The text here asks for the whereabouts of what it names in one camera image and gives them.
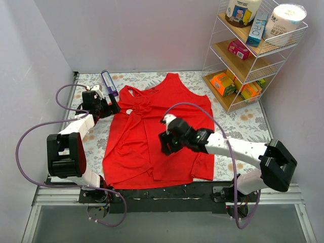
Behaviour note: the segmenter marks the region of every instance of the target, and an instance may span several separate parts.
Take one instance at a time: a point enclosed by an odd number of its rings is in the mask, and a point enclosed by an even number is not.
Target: pink box
[[[249,57],[249,55],[250,55],[250,51],[238,39],[232,41],[229,44],[228,51],[230,51],[231,53],[237,55],[242,60],[247,59]]]

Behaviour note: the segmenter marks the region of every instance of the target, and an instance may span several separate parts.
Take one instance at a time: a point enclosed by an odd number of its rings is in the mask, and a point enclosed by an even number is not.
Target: red t-shirt
[[[116,189],[149,189],[182,185],[193,178],[212,180],[214,156],[184,147],[166,156],[161,152],[159,133],[166,130],[159,121],[172,105],[191,102],[211,116],[208,97],[190,92],[178,74],[168,73],[159,85],[144,91],[125,86],[119,93],[120,113],[114,115],[103,159],[107,185]],[[195,129],[214,129],[200,110],[181,105],[170,111]]]

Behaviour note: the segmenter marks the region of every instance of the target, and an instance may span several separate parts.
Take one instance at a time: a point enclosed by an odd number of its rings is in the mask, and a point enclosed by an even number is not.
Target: gray floor
[[[117,222],[121,215],[107,215]],[[294,205],[261,205],[244,230],[211,213],[130,213],[117,228],[90,221],[87,207],[42,207],[33,243],[306,242]]]

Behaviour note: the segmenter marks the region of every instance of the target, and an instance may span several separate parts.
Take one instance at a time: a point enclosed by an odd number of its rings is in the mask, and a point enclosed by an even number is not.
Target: wooden shelf board
[[[248,59],[242,60],[240,57],[229,52],[227,50],[228,45],[234,40],[236,40],[236,38],[213,44],[212,47],[215,49],[216,53],[223,59],[223,61],[228,65],[228,67],[234,72],[235,76],[240,80],[240,82],[244,83],[256,57],[250,56]],[[259,69],[269,65],[271,64],[267,61],[266,58],[260,57],[256,61],[253,69]]]
[[[251,30],[251,26],[247,26],[247,27],[242,27],[242,28],[239,28],[239,27],[235,27],[233,25],[231,25],[230,23],[227,22],[227,20],[225,19],[225,15],[226,13],[220,13],[218,15],[218,18],[231,30],[235,33],[235,35],[243,42],[245,43],[248,39],[248,36],[249,36],[249,33],[250,33],[250,30]],[[269,53],[269,52],[272,52],[272,51],[275,51],[275,50],[279,50],[281,49],[282,47],[278,47],[278,46],[275,46],[275,45],[271,45],[271,44],[267,44],[267,47],[266,47],[266,50],[263,50],[262,53],[260,53],[261,51],[261,47],[264,43],[264,39],[261,39],[261,42],[259,44],[258,47],[252,47],[252,46],[247,46],[248,49],[250,49],[250,51],[254,54],[254,55],[258,55],[258,54],[263,54],[265,52]],[[286,45],[289,46],[289,45],[293,45],[295,44],[295,41],[294,40],[290,40],[289,43]]]
[[[215,87],[209,82],[210,79],[212,79],[215,75],[221,73],[221,72],[225,72],[226,70],[223,71],[219,71],[219,72],[215,72],[212,74],[209,74],[207,76],[203,77],[204,82],[206,83],[206,85],[209,87],[209,89],[212,91],[212,93],[215,95],[215,97],[217,98],[218,102],[223,106],[223,108],[225,109],[226,112],[228,112],[230,105],[232,104],[232,102],[235,100],[234,104],[243,101],[241,96],[238,96],[236,98],[236,93],[228,95],[226,97],[221,96],[221,94],[215,89]]]

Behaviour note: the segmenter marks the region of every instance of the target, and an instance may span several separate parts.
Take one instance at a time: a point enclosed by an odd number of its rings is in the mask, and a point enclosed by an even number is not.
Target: tabletop
[[[240,110],[226,113],[219,104],[213,93],[201,79],[201,71],[180,71],[178,73],[182,83],[197,95],[207,95],[212,104],[215,120],[224,129],[227,136],[237,139],[244,139],[250,142],[269,142],[270,133],[266,124],[265,116],[260,103],[254,103]],[[140,90],[150,89],[164,80],[167,72],[132,72],[112,73],[111,78],[117,88],[121,90],[125,85],[136,87]],[[108,97],[99,73],[80,74],[77,83],[81,85],[94,86],[101,84],[103,93]],[[77,108],[82,103],[82,91],[84,88],[76,87],[71,108]],[[69,118],[74,118],[74,112],[70,112]],[[100,119],[83,139],[84,150],[87,158],[87,165],[95,173],[103,176],[102,159],[105,153],[109,136],[110,124],[113,116]],[[236,161],[237,172],[244,174],[254,170],[255,167],[242,161]],[[233,165],[231,158],[215,156],[214,181],[228,181],[233,179]]]

